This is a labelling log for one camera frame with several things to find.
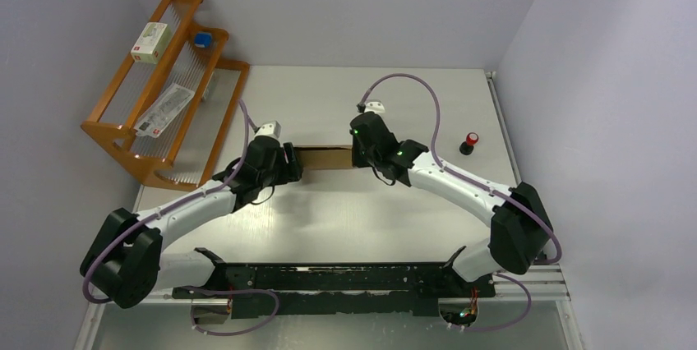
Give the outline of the brown cardboard box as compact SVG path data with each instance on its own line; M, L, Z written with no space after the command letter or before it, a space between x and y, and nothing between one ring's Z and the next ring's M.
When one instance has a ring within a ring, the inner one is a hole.
M353 168L351 145L295 146L297 156L306 170L340 170Z

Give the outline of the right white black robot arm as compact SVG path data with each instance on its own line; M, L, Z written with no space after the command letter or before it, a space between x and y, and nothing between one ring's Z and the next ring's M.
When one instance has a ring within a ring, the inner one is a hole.
M350 122L359 165L380 174L387 185L428 191L464 209L488 229L484 240L454 253L443 275L445 289L462 296L482 276L500 271L525 274L552 239L552 225L537 190L490 182L447 162L414 140L399 141L374 112Z

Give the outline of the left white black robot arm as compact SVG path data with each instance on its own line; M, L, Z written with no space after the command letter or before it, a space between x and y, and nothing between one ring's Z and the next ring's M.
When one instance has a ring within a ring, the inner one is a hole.
M166 288L195 287L207 297L217 297L228 284L218 256L200 247L175 254L166 249L203 224L253 204L267 187L301 177L302 165L292 143L257 136L242 157L193 192L149 210L112 211L80 266L84 296L121 308L133 307L151 292ZM104 297L93 297L91 287Z

